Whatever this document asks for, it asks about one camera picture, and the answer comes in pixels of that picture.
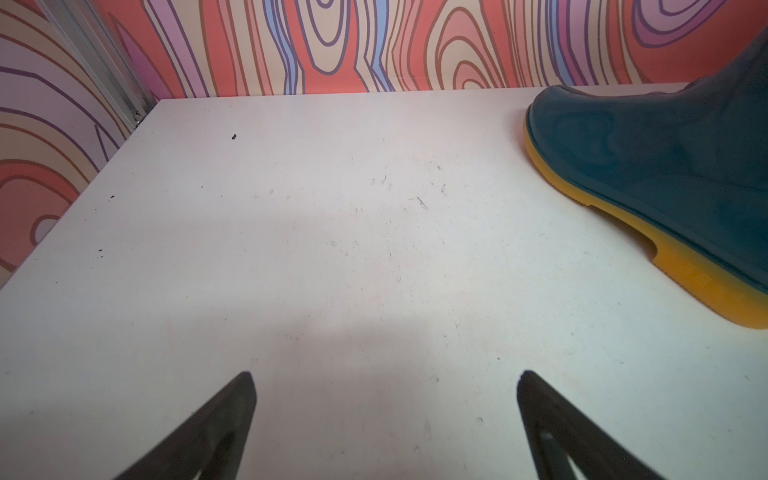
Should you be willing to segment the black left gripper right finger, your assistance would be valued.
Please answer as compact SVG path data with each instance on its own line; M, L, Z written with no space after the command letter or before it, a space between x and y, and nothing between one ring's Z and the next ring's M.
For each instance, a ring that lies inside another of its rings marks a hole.
M517 403L540 479L659 479L531 370L517 384Z

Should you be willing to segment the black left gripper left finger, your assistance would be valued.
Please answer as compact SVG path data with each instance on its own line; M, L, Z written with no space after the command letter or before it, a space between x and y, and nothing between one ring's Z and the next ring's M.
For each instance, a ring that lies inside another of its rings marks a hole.
M236 478L256 405L253 377L243 371L118 477Z

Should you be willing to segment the teal rain boot yellow sole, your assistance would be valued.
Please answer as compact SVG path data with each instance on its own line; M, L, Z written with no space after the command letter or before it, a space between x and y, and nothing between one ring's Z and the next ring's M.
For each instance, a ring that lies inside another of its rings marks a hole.
M723 318L767 325L767 36L675 93L543 90L525 115L545 180L632 227Z

